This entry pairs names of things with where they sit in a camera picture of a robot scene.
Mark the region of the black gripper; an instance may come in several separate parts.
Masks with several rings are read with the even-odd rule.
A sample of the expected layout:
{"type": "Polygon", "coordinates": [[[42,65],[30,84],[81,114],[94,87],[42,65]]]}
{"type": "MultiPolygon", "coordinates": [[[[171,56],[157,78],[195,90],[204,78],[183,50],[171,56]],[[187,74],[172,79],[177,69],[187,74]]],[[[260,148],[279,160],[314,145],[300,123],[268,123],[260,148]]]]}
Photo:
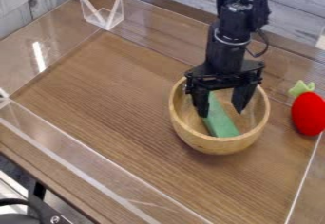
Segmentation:
{"type": "Polygon", "coordinates": [[[232,103],[239,113],[252,100],[263,82],[264,62],[245,59],[251,38],[251,34],[231,37],[219,28],[209,30],[205,61],[185,73],[187,93],[201,118],[209,116],[211,91],[235,89],[232,103]]]}

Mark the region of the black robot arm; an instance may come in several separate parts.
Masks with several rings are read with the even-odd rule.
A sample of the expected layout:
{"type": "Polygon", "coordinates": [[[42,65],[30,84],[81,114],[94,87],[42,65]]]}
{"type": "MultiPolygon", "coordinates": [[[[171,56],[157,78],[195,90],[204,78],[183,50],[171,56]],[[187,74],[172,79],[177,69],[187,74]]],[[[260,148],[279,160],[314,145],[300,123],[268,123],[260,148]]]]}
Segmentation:
{"type": "Polygon", "coordinates": [[[216,0],[217,20],[211,24],[204,63],[185,73],[187,93],[203,118],[211,114],[211,93],[233,90],[232,104],[241,112],[263,82],[265,68],[260,53],[248,46],[255,33],[263,34],[271,14],[268,0],[216,0]]]}

